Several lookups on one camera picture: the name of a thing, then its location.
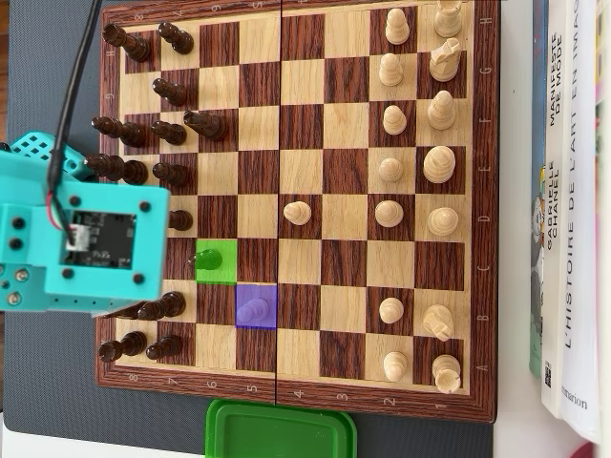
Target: white pawn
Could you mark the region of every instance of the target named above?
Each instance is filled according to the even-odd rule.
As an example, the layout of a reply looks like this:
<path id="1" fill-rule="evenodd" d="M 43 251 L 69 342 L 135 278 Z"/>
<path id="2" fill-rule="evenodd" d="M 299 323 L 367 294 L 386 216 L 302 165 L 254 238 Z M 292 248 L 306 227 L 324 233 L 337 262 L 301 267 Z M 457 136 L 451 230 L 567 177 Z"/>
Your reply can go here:
<path id="1" fill-rule="evenodd" d="M 396 86 L 403 79 L 403 66 L 399 58 L 389 52 L 382 56 L 380 61 L 380 82 L 385 86 Z"/>
<path id="2" fill-rule="evenodd" d="M 438 131 L 445 131 L 454 124 L 456 120 L 456 108 L 454 99 L 448 91 L 439 91 L 432 100 L 427 110 L 429 124 Z"/>
<path id="3" fill-rule="evenodd" d="M 393 45 L 401 45 L 410 37 L 410 26 L 403 10 L 393 8 L 386 18 L 386 38 Z"/>
<path id="4" fill-rule="evenodd" d="M 429 70 L 431 76 L 442 83 L 450 81 L 458 72 L 460 64 L 460 43 L 456 38 L 448 38 L 436 50 L 431 51 Z"/>

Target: chessboard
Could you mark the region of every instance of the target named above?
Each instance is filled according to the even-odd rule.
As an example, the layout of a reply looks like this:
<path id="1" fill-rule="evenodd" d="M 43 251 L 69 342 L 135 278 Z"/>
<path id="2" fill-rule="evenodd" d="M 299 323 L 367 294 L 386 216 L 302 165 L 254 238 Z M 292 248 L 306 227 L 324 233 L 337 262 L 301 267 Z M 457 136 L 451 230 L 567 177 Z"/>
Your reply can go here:
<path id="1" fill-rule="evenodd" d="M 385 28 L 400 9 L 408 40 Z M 98 318 L 96 342 L 140 331 L 147 342 L 181 337 L 178 355 L 96 360 L 99 385 L 246 399 L 290 406 L 492 422 L 496 415 L 498 107 L 500 5 L 461 5 L 456 76 L 432 78 L 431 52 L 444 44 L 435 1 L 167 1 L 106 8 L 115 23 L 148 40 L 144 62 L 101 40 L 100 112 L 122 122 L 182 124 L 186 110 L 220 115 L 228 134 L 213 141 L 186 129 L 172 145 L 147 128 L 143 147 L 100 136 L 100 153 L 147 165 L 146 184 L 170 190 L 171 210 L 194 225 L 168 229 L 163 293 L 179 291 L 185 311 L 157 322 Z M 194 40 L 188 54 L 158 34 L 169 21 Z M 401 82 L 385 86 L 382 56 L 395 54 Z M 182 85 L 183 106 L 151 89 L 162 77 Z M 455 122 L 438 131 L 427 119 L 433 98 L 453 97 Z M 395 105 L 400 135 L 383 127 Z M 424 159 L 450 148 L 452 177 L 429 182 Z M 381 179 L 384 160 L 402 174 Z M 189 171 L 183 186 L 158 180 L 158 162 Z M 309 220 L 284 208 L 304 202 Z M 398 202 L 397 225 L 376 221 L 382 201 Z M 436 235 L 430 213 L 451 208 L 455 230 Z M 207 248 L 232 259 L 205 277 L 189 260 Z M 248 301 L 264 299 L 264 320 L 240 323 Z M 380 304 L 399 301 L 393 323 Z M 426 325 L 433 305 L 449 311 L 452 335 Z M 400 353 L 389 380 L 385 357 Z M 438 357 L 458 364 L 458 386 L 440 392 Z"/>

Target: green container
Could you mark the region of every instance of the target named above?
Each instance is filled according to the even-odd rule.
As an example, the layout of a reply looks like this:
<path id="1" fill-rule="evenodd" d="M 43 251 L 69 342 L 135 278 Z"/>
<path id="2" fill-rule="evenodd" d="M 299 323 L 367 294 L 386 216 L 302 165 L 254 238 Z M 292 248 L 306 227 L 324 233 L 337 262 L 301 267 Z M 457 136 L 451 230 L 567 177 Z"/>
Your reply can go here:
<path id="1" fill-rule="evenodd" d="M 343 412 L 217 399 L 206 413 L 206 458 L 355 458 Z"/>

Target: light square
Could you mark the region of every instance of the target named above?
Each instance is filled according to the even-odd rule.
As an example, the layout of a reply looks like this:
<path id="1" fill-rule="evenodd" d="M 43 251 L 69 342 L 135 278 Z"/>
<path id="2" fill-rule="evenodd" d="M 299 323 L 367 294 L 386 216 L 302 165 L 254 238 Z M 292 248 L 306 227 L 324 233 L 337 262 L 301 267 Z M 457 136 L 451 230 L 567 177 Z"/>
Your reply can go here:
<path id="1" fill-rule="evenodd" d="M 369 55 L 369 11 L 325 16 L 325 58 Z"/>
<path id="2" fill-rule="evenodd" d="M 280 107 L 240 108 L 239 149 L 277 150 Z"/>
<path id="3" fill-rule="evenodd" d="M 200 69 L 198 109 L 238 108 L 239 71 L 237 65 Z"/>
<path id="4" fill-rule="evenodd" d="M 367 195 L 323 194 L 323 239 L 367 239 Z"/>
<path id="5" fill-rule="evenodd" d="M 369 104 L 327 103 L 324 108 L 325 148 L 369 146 Z"/>
<path id="6" fill-rule="evenodd" d="M 413 242 L 369 240 L 367 286 L 413 288 Z"/>
<path id="7" fill-rule="evenodd" d="M 276 237 L 278 237 L 278 196 L 238 195 L 238 238 L 275 239 Z"/>
<path id="8" fill-rule="evenodd" d="M 367 288 L 321 286 L 321 330 L 365 333 Z"/>
<path id="9" fill-rule="evenodd" d="M 321 283 L 321 241 L 280 239 L 278 283 Z"/>

